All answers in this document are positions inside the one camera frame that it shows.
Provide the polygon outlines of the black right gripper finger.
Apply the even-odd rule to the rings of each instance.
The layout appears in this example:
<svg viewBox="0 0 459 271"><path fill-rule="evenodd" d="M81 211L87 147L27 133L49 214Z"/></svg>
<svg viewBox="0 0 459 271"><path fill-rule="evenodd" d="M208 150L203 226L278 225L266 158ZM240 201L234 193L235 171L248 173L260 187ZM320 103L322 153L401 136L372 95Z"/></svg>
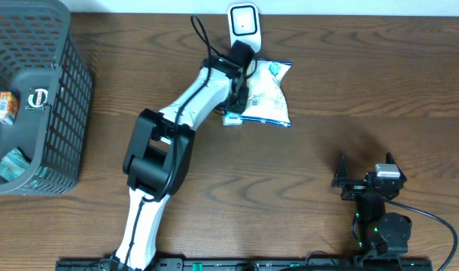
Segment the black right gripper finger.
<svg viewBox="0 0 459 271"><path fill-rule="evenodd" d="M400 167L397 165L393 155L391 152L386 153L386 164L388 165L388 171L385 173L385 175L389 178L399 178L399 179L405 179L406 176L404 175L403 171L400 169Z"/></svg>
<svg viewBox="0 0 459 271"><path fill-rule="evenodd" d="M336 172L333 176L335 181L347 181L348 180L348 169L345 162L345 156L342 152L339 153L338 165Z"/></svg>

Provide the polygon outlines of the white blue snack bag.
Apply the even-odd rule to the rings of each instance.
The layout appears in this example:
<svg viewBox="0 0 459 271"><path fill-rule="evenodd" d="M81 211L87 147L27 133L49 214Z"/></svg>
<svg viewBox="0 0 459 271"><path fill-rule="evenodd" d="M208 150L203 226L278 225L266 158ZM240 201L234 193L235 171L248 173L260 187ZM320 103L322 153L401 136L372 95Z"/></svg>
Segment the white blue snack bag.
<svg viewBox="0 0 459 271"><path fill-rule="evenodd" d="M248 67L248 100L242 113L244 122L290 127L287 101L281 82L292 62L257 58Z"/></svg>

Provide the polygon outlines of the orange tissue pack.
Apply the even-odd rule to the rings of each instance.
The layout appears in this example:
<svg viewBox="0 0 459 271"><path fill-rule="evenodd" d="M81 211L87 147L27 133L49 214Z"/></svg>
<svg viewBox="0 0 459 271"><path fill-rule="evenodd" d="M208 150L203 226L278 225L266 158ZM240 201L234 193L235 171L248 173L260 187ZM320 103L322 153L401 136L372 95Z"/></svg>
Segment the orange tissue pack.
<svg viewBox="0 0 459 271"><path fill-rule="evenodd" d="M0 92L0 123L13 125L19 108L18 98L11 92Z"/></svg>

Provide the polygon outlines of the green tissue pack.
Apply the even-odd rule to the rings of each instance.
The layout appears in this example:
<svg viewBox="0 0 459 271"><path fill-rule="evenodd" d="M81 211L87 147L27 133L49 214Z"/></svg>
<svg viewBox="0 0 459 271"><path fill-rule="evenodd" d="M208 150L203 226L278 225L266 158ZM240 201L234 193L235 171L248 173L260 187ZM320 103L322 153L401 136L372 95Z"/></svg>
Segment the green tissue pack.
<svg viewBox="0 0 459 271"><path fill-rule="evenodd" d="M30 166L30 162L24 157L19 148L14 148L0 161L0 177L7 181L19 178Z"/></svg>

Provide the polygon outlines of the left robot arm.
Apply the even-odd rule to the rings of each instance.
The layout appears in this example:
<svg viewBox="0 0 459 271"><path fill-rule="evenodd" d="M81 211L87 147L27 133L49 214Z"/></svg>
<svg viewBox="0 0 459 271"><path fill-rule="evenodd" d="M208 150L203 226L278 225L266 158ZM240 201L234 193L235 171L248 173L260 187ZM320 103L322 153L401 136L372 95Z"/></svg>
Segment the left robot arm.
<svg viewBox="0 0 459 271"><path fill-rule="evenodd" d="M228 54L209 55L172 104L137 117L123 161L129 213L112 270L145 270L153 263L163 212L186 178L196 130L217 106L238 101L254 54L249 44L236 41Z"/></svg>

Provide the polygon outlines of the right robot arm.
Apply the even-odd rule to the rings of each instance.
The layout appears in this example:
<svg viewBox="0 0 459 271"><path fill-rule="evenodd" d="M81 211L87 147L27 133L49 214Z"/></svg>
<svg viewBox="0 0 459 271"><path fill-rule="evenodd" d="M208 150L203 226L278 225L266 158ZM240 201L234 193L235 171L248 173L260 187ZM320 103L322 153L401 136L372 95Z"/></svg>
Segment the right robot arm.
<svg viewBox="0 0 459 271"><path fill-rule="evenodd" d="M386 154L385 163L375 164L375 169L362 179L349 177L344 155L339 155L331 186L342 190L342 200L356 202L351 231L362 249L354 257L356 265L364 266L372 260L398 261L408 252L411 219L385 208L387 202L399 195L406 181L391 153Z"/></svg>

